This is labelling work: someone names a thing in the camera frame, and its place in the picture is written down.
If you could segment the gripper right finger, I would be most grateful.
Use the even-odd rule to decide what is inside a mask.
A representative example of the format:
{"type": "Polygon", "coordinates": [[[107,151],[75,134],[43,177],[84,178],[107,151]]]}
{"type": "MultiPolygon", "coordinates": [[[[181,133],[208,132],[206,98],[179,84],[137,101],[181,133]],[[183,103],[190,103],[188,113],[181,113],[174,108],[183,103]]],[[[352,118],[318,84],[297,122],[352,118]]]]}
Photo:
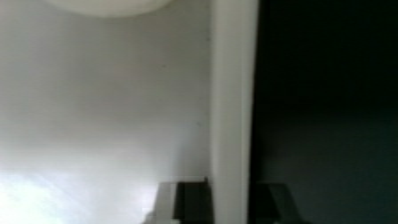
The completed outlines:
{"type": "Polygon", "coordinates": [[[309,224],[299,212],[288,186],[281,183],[261,183],[256,193],[256,224],[309,224]]]}

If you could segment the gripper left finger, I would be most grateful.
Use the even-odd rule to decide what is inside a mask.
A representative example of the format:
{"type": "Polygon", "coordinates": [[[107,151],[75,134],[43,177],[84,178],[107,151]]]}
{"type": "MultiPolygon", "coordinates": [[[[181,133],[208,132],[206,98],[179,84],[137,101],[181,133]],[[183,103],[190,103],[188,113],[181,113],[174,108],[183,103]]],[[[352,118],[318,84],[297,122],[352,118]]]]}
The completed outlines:
{"type": "Polygon", "coordinates": [[[206,177],[158,185],[142,224],[213,224],[213,194],[206,177]]]}

